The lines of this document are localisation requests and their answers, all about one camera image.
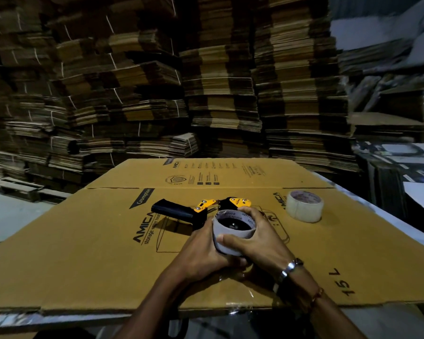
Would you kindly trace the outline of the person's right hand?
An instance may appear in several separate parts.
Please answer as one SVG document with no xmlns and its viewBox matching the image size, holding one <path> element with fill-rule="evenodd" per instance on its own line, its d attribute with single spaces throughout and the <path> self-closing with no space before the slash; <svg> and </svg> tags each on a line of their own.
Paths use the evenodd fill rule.
<svg viewBox="0 0 424 339">
<path fill-rule="evenodd" d="M 276 280 L 281 274 L 289 274 L 296 268 L 303 266 L 303 263 L 287 248 L 259 210 L 247 206 L 242 206 L 238 210 L 251 216 L 255 221 L 255 232 L 250 239 L 256 242 L 256 248 L 230 249 L 249 258 Z"/>
</svg>

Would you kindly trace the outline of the person's left hand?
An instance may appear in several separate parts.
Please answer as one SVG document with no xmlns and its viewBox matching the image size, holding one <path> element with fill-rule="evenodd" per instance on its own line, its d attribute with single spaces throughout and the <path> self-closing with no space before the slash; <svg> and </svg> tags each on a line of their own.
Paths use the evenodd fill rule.
<svg viewBox="0 0 424 339">
<path fill-rule="evenodd" d="M 201 229 L 198 229 L 191 234 L 162 275 L 172 283 L 187 285 L 203 280 L 219 270 L 244 268 L 247 265 L 245 258 L 221 254 L 216 248 L 206 248 L 201 244 Z"/>
</svg>

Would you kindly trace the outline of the person's right forearm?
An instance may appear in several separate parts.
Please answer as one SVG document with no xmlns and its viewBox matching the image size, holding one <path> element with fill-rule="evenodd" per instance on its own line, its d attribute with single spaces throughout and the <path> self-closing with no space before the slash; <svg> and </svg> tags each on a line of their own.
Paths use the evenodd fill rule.
<svg viewBox="0 0 424 339">
<path fill-rule="evenodd" d="M 309 318 L 320 339 L 367 339 L 304 267 L 281 274 L 277 295 L 283 291 Z"/>
</svg>

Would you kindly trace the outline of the person's left forearm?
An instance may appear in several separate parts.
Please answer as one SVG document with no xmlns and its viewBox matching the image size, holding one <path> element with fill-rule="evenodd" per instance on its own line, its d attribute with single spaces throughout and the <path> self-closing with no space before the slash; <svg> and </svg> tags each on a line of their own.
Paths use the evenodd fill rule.
<svg viewBox="0 0 424 339">
<path fill-rule="evenodd" d="M 167 268 L 113 339 L 155 339 L 170 309 L 193 282 L 194 279 L 181 270 Z"/>
</svg>

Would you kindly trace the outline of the black yellow tape dispenser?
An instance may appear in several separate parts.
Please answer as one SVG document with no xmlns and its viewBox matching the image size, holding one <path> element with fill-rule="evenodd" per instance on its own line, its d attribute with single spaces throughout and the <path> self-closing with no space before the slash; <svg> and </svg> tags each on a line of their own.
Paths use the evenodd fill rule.
<svg viewBox="0 0 424 339">
<path fill-rule="evenodd" d="M 203 199 L 194 208 L 183 206 L 162 199 L 153 204 L 151 211 L 171 217 L 192 225 L 193 230 L 202 228 L 208 218 L 208 209 L 218 206 L 218 222 L 226 228 L 237 231 L 247 231 L 254 228 L 251 220 L 245 220 L 244 216 L 236 215 L 238 208 L 251 206 L 251 201 L 246 198 L 228 197 L 222 200 Z"/>
</svg>

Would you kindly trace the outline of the clear packing tape roll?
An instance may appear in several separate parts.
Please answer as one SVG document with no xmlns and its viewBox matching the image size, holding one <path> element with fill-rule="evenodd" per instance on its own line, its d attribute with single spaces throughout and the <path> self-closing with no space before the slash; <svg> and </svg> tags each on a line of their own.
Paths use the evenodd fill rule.
<svg viewBox="0 0 424 339">
<path fill-rule="evenodd" d="M 286 212 L 300 222 L 319 222 L 322 218 L 323 208 L 324 201 L 314 193 L 293 190 L 287 195 Z"/>
</svg>

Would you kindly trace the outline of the flattened printed cardboard box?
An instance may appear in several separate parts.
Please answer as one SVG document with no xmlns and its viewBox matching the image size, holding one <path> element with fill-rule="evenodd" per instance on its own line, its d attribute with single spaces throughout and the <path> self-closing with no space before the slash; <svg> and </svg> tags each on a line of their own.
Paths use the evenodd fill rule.
<svg viewBox="0 0 424 339">
<path fill-rule="evenodd" d="M 317 223 L 289 192 L 324 201 Z M 340 306 L 424 302 L 424 245 L 285 159 L 128 159 L 0 243 L 0 313 L 131 313 L 192 228 L 151 211 L 166 199 L 249 199 Z"/>
</svg>

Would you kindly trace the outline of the narrow stack of flat cardboard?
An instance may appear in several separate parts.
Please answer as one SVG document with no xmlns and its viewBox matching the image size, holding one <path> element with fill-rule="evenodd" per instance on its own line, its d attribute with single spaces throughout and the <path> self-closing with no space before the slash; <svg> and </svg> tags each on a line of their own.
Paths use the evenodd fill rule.
<svg viewBox="0 0 424 339">
<path fill-rule="evenodd" d="M 268 158 L 251 70 L 253 0 L 179 0 L 179 55 L 201 155 Z"/>
</svg>

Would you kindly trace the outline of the tall stack of flat cardboard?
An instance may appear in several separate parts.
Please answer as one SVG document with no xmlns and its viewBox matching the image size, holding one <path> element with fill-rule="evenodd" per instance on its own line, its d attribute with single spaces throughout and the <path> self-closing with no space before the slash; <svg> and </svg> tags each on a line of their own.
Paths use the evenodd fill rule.
<svg viewBox="0 0 424 339">
<path fill-rule="evenodd" d="M 258 0 L 252 72 L 272 158 L 357 173 L 329 0 Z"/>
</svg>

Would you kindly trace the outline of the stack of white printed cartons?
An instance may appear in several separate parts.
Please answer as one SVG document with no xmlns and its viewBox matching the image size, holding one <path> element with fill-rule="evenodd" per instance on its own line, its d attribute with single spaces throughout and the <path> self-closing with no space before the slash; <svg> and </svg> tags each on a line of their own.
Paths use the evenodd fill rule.
<svg viewBox="0 0 424 339">
<path fill-rule="evenodd" d="M 424 233 L 424 143 L 357 141 L 369 201 Z"/>
</svg>

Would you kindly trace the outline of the wooden pallet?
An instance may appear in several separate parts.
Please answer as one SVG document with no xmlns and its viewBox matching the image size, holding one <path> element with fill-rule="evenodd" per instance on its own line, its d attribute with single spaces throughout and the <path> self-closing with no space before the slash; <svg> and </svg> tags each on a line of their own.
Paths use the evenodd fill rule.
<svg viewBox="0 0 424 339">
<path fill-rule="evenodd" d="M 0 194 L 32 203 L 44 202 L 59 204 L 72 193 L 65 193 L 32 182 L 20 181 L 11 177 L 0 178 Z"/>
</svg>

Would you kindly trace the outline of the messy pile of cardboard sheets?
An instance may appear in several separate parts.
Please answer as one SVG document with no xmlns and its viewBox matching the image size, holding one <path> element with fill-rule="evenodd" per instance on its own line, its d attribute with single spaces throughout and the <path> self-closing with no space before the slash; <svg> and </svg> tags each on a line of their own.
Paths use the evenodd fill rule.
<svg viewBox="0 0 424 339">
<path fill-rule="evenodd" d="M 424 143 L 424 62 L 408 63 L 412 38 L 339 50 L 350 101 L 348 123 L 358 140 Z"/>
</svg>

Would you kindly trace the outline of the strapped pile of cardboard bundles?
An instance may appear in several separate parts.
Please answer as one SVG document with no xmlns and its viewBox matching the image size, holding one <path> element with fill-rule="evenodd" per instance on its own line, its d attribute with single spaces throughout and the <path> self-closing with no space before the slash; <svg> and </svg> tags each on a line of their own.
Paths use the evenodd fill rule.
<svg viewBox="0 0 424 339">
<path fill-rule="evenodd" d="M 175 0 L 0 0 L 0 188 L 191 158 Z"/>
</svg>

